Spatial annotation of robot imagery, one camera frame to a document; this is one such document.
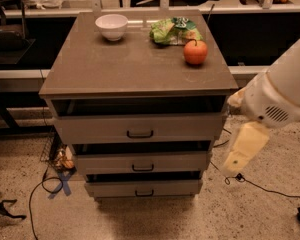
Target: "drawer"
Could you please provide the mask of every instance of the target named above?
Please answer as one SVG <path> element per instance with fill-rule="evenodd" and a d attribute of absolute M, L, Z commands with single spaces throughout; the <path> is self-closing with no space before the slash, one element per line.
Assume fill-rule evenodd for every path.
<path fill-rule="evenodd" d="M 85 188 L 94 198 L 193 196 L 199 194 L 202 180 L 86 183 Z"/>
<path fill-rule="evenodd" d="M 65 144 L 214 140 L 220 136 L 223 124 L 219 113 L 54 119 Z"/>
<path fill-rule="evenodd" d="M 200 171 L 207 169 L 208 152 L 174 152 L 155 154 L 78 155 L 75 165 L 81 175 L 112 173 L 149 173 Z"/>

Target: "orange object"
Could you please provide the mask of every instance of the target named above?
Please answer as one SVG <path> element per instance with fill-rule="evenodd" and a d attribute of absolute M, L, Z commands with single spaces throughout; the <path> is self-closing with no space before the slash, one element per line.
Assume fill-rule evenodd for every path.
<path fill-rule="evenodd" d="M 203 41 L 191 40 L 183 48 L 184 59 L 192 65 L 199 65 L 204 62 L 207 54 L 208 47 Z"/>

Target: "black bag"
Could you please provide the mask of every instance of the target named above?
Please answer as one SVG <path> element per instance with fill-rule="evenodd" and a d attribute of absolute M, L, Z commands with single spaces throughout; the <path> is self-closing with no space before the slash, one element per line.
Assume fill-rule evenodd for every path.
<path fill-rule="evenodd" d="M 27 30 L 25 26 L 25 13 L 24 6 L 21 3 L 22 10 L 22 24 L 6 24 L 6 15 L 2 9 L 4 2 L 0 0 L 0 16 L 1 16 L 1 25 L 0 25 L 0 51 L 15 51 L 21 50 L 26 47 L 28 41 Z"/>

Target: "white bowl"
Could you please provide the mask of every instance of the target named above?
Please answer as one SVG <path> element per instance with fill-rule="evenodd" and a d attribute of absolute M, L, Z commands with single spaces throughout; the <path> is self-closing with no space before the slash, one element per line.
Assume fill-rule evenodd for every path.
<path fill-rule="evenodd" d="M 128 25 L 128 19 L 120 14 L 107 14 L 96 20 L 100 33 L 110 41 L 120 40 Z"/>

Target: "red object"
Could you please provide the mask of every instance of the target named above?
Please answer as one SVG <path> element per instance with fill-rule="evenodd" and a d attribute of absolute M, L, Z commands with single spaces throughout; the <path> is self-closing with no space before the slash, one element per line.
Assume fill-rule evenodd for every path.
<path fill-rule="evenodd" d="M 191 40 L 183 48 L 184 59 L 192 65 L 199 65 L 204 62 L 207 54 L 208 47 L 203 41 Z"/>

